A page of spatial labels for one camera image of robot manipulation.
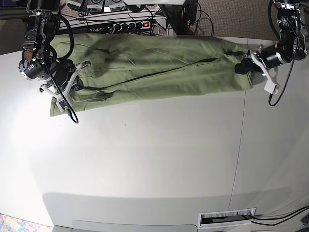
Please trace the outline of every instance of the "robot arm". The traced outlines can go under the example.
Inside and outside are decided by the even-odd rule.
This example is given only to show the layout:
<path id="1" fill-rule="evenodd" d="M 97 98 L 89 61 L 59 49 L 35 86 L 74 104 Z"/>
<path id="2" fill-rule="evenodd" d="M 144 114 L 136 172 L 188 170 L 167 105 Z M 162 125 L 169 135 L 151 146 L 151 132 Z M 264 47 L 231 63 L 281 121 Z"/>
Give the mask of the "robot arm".
<path id="1" fill-rule="evenodd" d="M 73 118 L 72 120 L 78 123 L 76 114 L 72 109 L 73 100 L 69 95 L 69 91 L 71 89 L 75 91 L 83 89 L 78 74 L 90 62 L 86 61 L 75 66 L 68 59 L 73 52 L 74 37 L 69 22 L 64 17 L 54 13 L 59 11 L 59 1 L 29 0 L 27 10 L 32 15 L 28 21 L 19 70 L 28 80 L 43 80 L 45 84 L 41 86 L 40 91 L 45 91 L 55 97 L 60 111 L 67 111 L 71 118 L 73 113 L 76 120 Z M 265 49 L 250 51 L 241 64 L 235 67 L 236 73 L 240 74 L 254 71 L 264 73 L 268 78 L 265 90 L 270 93 L 269 104 L 272 95 L 278 92 L 279 84 L 275 78 L 269 75 L 268 70 L 290 62 L 292 62 L 292 68 L 295 60 L 304 59 L 309 52 L 305 41 L 307 36 L 306 27 L 302 23 L 300 11 L 302 3 L 309 2 L 309 0 L 273 1 L 278 9 L 277 20 L 281 29 L 279 41 Z M 58 58 L 50 42 L 59 28 L 60 21 L 63 21 L 68 27 L 70 50 L 64 57 Z M 52 86 L 56 87 L 58 93 L 53 93 L 48 89 Z"/>
<path id="2" fill-rule="evenodd" d="M 303 60 L 306 58 L 309 49 L 306 45 L 305 37 L 307 31 L 305 25 L 302 23 L 301 7 L 302 3 L 309 2 L 309 0 L 273 0 L 278 9 L 278 25 L 280 27 L 279 41 L 270 47 L 260 49 L 258 51 L 250 51 L 247 57 L 241 64 L 236 65 L 235 71 L 240 74 L 245 74 L 252 71 L 260 71 L 267 77 L 265 91 L 270 93 L 269 104 L 275 106 L 289 80 L 293 64 L 295 60 Z M 276 78 L 272 77 L 268 70 L 276 68 L 280 65 L 291 63 L 291 69 L 284 85 L 278 101 L 275 104 L 271 103 L 273 94 L 278 93 L 279 84 Z"/>
<path id="3" fill-rule="evenodd" d="M 19 71 L 28 80 L 44 81 L 45 84 L 41 86 L 40 92 L 45 91 L 55 97 L 60 111 L 66 111 L 71 119 L 78 123 L 77 116 L 72 109 L 73 100 L 69 91 L 71 89 L 78 91 L 83 88 L 78 74 L 82 68 L 90 65 L 90 62 L 86 61 L 75 66 L 68 59 L 74 49 L 74 37 L 69 22 L 63 16 L 53 13 L 59 10 L 59 0 L 30 0 L 27 10 L 32 15 L 28 20 Z M 50 42 L 59 28 L 60 21 L 68 27 L 70 50 L 65 56 L 58 58 Z M 52 86 L 56 87 L 58 93 L 48 89 Z"/>

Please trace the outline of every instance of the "olive green fabric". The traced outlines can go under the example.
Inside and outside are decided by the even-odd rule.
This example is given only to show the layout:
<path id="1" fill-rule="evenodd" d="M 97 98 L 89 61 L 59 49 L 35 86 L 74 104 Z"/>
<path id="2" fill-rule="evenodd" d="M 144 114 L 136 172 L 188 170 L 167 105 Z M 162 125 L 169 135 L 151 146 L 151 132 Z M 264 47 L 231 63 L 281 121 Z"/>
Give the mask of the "olive green fabric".
<path id="1" fill-rule="evenodd" d="M 252 88 L 248 75 L 235 74 L 235 64 L 248 50 L 204 36 L 140 36 L 76 34 L 75 64 L 89 60 L 79 77 L 91 89 L 71 90 L 76 112 L 129 101 L 244 91 Z M 65 55 L 67 35 L 51 45 Z M 52 100 L 51 116 L 61 114 Z"/>

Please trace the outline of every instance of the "black cable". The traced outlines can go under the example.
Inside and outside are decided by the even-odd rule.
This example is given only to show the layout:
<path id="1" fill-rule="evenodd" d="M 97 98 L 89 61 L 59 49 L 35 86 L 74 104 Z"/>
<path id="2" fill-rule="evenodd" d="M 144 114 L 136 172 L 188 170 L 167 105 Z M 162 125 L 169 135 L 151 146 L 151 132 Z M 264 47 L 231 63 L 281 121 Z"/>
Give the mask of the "black cable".
<path id="1" fill-rule="evenodd" d="M 161 9 L 157 10 L 157 11 L 154 13 L 153 16 L 157 15 L 160 11 L 161 11 Z M 144 19 L 143 21 L 149 20 L 151 17 L 152 17 L 152 16 L 150 16 L 150 17 Z"/>
<path id="2" fill-rule="evenodd" d="M 309 26 L 309 24 L 304 24 L 300 19 L 298 21 L 300 22 L 302 26 L 305 26 L 305 27 Z"/>
<path id="3" fill-rule="evenodd" d="M 270 95 L 269 95 L 268 104 L 269 104 L 270 106 L 276 106 L 276 105 L 279 103 L 280 99 L 282 98 L 282 96 L 283 96 L 283 94 L 284 94 L 284 92 L 285 92 L 286 86 L 287 86 L 287 84 L 288 84 L 288 82 L 289 82 L 289 79 L 290 79 L 290 76 L 291 76 L 291 73 L 292 73 L 292 69 L 293 69 L 293 67 L 294 67 L 294 62 L 295 62 L 295 59 L 296 59 L 297 50 L 298 50 L 298 37 L 297 37 L 297 34 L 296 34 L 296 32 L 295 32 L 295 30 L 294 30 L 294 28 L 293 28 L 292 23 L 290 22 L 290 20 L 289 20 L 287 17 L 285 17 L 285 18 L 286 18 L 288 24 L 290 25 L 290 28 L 292 29 L 294 35 L 295 35 L 295 39 L 296 39 L 296 49 L 295 49 L 294 57 L 293 57 L 293 60 L 292 60 L 292 64 L 291 64 L 291 67 L 290 67 L 288 76 L 287 76 L 286 81 L 285 81 L 285 83 L 284 83 L 284 87 L 283 87 L 283 89 L 282 89 L 282 92 L 281 92 L 280 96 L 278 97 L 277 101 L 276 101 L 274 104 L 271 103 L 273 94 L 270 94 Z"/>
<path id="4" fill-rule="evenodd" d="M 50 70 L 49 70 L 49 67 L 47 66 L 47 64 L 46 64 L 46 62 L 45 62 L 45 57 L 42 56 L 42 58 L 43 58 L 43 62 L 44 62 L 44 64 L 45 64 L 45 67 L 46 67 L 46 69 L 47 69 L 47 73 L 50 75 L 50 77 L 51 77 L 51 79 L 52 79 L 54 85 L 56 86 L 58 92 L 60 93 L 60 95 L 62 96 L 64 102 L 67 104 L 67 106 L 68 106 L 68 108 L 69 108 L 69 109 L 66 110 L 66 111 L 67 111 L 67 114 L 70 116 L 70 118 L 72 119 L 73 122 L 75 122 L 76 124 L 78 124 L 79 121 L 78 121 L 78 117 L 77 117 L 75 111 L 73 110 L 72 106 L 69 104 L 68 100 L 64 97 L 63 93 L 62 93 L 61 90 L 60 90 L 60 87 L 59 87 L 58 84 L 57 84 L 57 82 L 54 80 L 54 77 L 53 77 L 53 75 L 51 74 L 51 72 L 50 72 Z"/>
<path id="5" fill-rule="evenodd" d="M 74 21 L 74 20 L 79 21 L 79 18 L 77 18 L 77 17 L 70 16 L 70 15 L 66 15 L 66 14 L 62 14 L 62 15 L 67 16 L 67 17 L 74 18 L 73 20 L 70 20 L 70 22 L 71 22 L 71 21 Z M 116 22 L 116 21 L 112 21 L 112 20 L 89 19 L 88 21 L 89 21 L 89 22 L 110 22 L 110 23 L 115 23 L 115 24 L 120 24 L 120 25 L 123 25 L 123 24 L 124 24 L 124 23 Z M 131 26 L 129 26 L 129 25 L 127 25 L 127 27 L 132 28 L 132 29 L 134 29 L 134 30 L 142 31 L 142 32 L 147 33 L 147 34 L 150 34 L 150 35 L 158 35 L 158 34 L 154 34 L 154 33 L 151 33 L 151 32 L 147 32 L 147 31 L 144 31 L 144 30 L 140 30 L 140 29 L 131 27 Z"/>
<path id="6" fill-rule="evenodd" d="M 191 9 L 191 5 L 188 4 L 187 6 L 183 7 L 183 21 L 185 25 L 189 23 L 185 35 L 188 34 L 190 27 L 194 24 L 194 21 L 192 22 L 192 13 L 193 10 Z"/>
<path id="7" fill-rule="evenodd" d="M 72 54 L 73 52 L 73 49 L 74 49 L 74 36 L 73 36 L 73 31 L 72 31 L 72 28 L 70 26 L 70 23 L 68 22 L 68 20 L 63 17 L 62 15 L 59 16 L 59 19 L 64 22 L 64 24 L 67 26 L 67 29 L 68 29 L 68 34 L 69 34 L 69 37 L 70 37 L 70 49 L 68 51 L 68 53 L 61 57 L 61 58 L 58 58 L 59 61 L 62 61 L 62 60 L 66 60 L 70 57 L 70 55 Z"/>
<path id="8" fill-rule="evenodd" d="M 283 217 L 276 217 L 276 218 L 258 218 L 258 217 L 254 217 L 254 216 L 251 216 L 251 215 L 248 215 L 248 216 L 251 217 L 251 218 L 253 218 L 253 219 L 255 219 L 255 220 L 259 220 L 259 221 L 281 220 L 281 219 L 288 218 L 289 216 L 291 216 L 291 215 L 293 215 L 293 214 L 295 214 L 295 213 L 297 213 L 297 212 L 299 212 L 299 211 L 301 211 L 301 210 L 303 210 L 303 209 L 308 210 L 308 209 L 309 209 L 309 205 L 307 205 L 307 206 L 305 206 L 305 207 L 302 207 L 301 209 L 298 209 L 298 210 L 296 210 L 296 211 L 294 211 L 294 212 L 292 212 L 292 213 L 290 213 L 290 214 L 288 214 L 288 215 L 286 215 L 286 216 L 283 216 Z"/>
<path id="9" fill-rule="evenodd" d="M 274 1 L 273 1 L 273 0 L 270 0 L 270 1 L 269 1 L 269 4 L 268 4 L 268 10 L 267 10 L 268 21 L 269 21 L 269 24 L 270 24 L 270 27 L 271 27 L 272 31 L 274 32 L 275 36 L 276 36 L 277 39 L 279 40 L 279 39 L 280 39 L 280 35 L 278 34 L 278 32 L 277 32 L 277 30 L 276 30 L 276 28 L 275 28 L 275 26 L 274 26 L 274 23 L 273 23 L 273 21 L 272 21 L 272 17 L 271 17 L 271 8 L 272 8 L 273 5 L 276 6 L 276 4 L 274 3 Z"/>
<path id="10" fill-rule="evenodd" d="M 199 14 L 198 20 L 195 21 L 194 23 L 197 23 L 199 20 L 201 20 L 201 17 L 202 17 L 202 7 L 201 7 L 201 4 L 198 4 L 198 5 L 199 5 L 199 12 L 200 12 L 200 14 Z"/>
<path id="11" fill-rule="evenodd" d="M 57 52 L 56 52 L 56 50 L 50 44 L 47 44 L 47 48 L 46 49 L 53 54 L 52 61 L 56 61 L 56 59 L 57 59 Z"/>
<path id="12" fill-rule="evenodd" d="M 201 6 L 200 6 L 200 9 L 199 9 L 198 11 L 201 11 L 201 14 L 202 14 L 202 12 L 203 12 L 203 13 L 206 14 L 207 17 L 209 18 L 209 20 L 210 20 L 210 22 L 211 22 L 211 36 L 214 36 L 214 26 L 213 26 L 213 22 L 212 22 L 211 17 L 210 17 L 209 14 L 207 14 L 205 11 L 201 10 Z"/>
<path id="13" fill-rule="evenodd" d="M 284 222 L 286 222 L 286 221 L 288 221 L 288 220 L 290 220 L 290 219 L 296 217 L 297 215 L 299 215 L 299 214 L 305 212 L 306 210 L 308 210 L 308 208 L 306 208 L 306 209 L 304 209 L 304 210 L 298 212 L 297 214 L 293 215 L 292 217 L 287 218 L 286 220 L 280 221 L 280 222 L 275 223 L 275 224 L 259 223 L 259 222 L 255 222 L 255 221 L 252 221 L 252 223 L 257 224 L 257 225 L 261 225 L 261 226 L 277 226 L 277 225 L 280 225 L 281 223 L 284 223 Z"/>
<path id="14" fill-rule="evenodd" d="M 88 16 L 88 15 L 89 15 L 89 12 L 88 12 L 88 11 L 87 11 L 87 12 L 83 11 L 84 3 L 85 3 L 85 0 L 82 1 L 82 4 L 81 4 L 81 6 L 80 6 L 79 9 L 78 9 L 78 16 L 81 18 L 81 20 L 83 20 L 84 22 L 86 22 L 87 26 L 89 26 L 88 21 L 87 21 L 87 19 L 85 18 L 85 16 Z"/>
<path id="15" fill-rule="evenodd" d="M 151 33 L 154 32 L 154 26 L 153 26 L 153 22 L 154 22 L 154 14 L 151 12 L 151 10 L 148 9 L 148 7 L 145 6 L 145 9 L 151 14 L 151 22 L 150 22 L 150 27 L 152 28 Z"/>
<path id="16" fill-rule="evenodd" d="M 135 23 L 137 23 L 136 21 L 135 21 L 135 19 L 130 15 L 130 13 L 127 13 L 129 16 L 130 16 L 130 18 L 135 22 Z"/>

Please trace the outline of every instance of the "electronic device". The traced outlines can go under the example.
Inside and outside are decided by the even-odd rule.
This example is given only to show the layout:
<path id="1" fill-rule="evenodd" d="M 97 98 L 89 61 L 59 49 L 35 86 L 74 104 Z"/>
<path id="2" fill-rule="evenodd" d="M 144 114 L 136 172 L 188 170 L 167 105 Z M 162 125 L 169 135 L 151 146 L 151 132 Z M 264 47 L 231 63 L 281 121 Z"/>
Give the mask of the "electronic device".
<path id="1" fill-rule="evenodd" d="M 72 10 L 100 14 L 126 10 L 122 0 L 69 0 L 67 6 Z"/>
<path id="2" fill-rule="evenodd" d="M 73 34 L 99 33 L 99 34 L 143 34 L 150 33 L 153 28 L 151 21 L 122 21 L 121 23 L 101 23 L 83 27 L 72 28 Z M 58 34 L 67 34 L 67 30 L 61 30 Z"/>
<path id="3" fill-rule="evenodd" d="M 155 4 L 165 4 L 165 5 L 183 5 L 185 0 L 125 0 L 127 5 L 155 5 Z"/>

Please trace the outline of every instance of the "carpet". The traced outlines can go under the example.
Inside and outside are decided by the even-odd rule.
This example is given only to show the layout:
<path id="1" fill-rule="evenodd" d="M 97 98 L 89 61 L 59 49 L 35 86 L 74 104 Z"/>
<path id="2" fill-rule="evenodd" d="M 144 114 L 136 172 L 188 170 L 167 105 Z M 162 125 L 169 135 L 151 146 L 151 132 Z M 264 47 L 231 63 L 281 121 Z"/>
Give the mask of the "carpet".
<path id="1" fill-rule="evenodd" d="M 0 232 L 51 232 L 53 227 L 0 214 Z"/>
<path id="2" fill-rule="evenodd" d="M 269 0 L 199 0 L 199 3 L 213 21 L 215 36 L 276 40 L 268 22 Z M 272 18 L 275 23 L 274 7 Z M 198 28 L 199 32 L 202 29 L 205 35 L 210 35 L 211 24 L 204 14 Z"/>

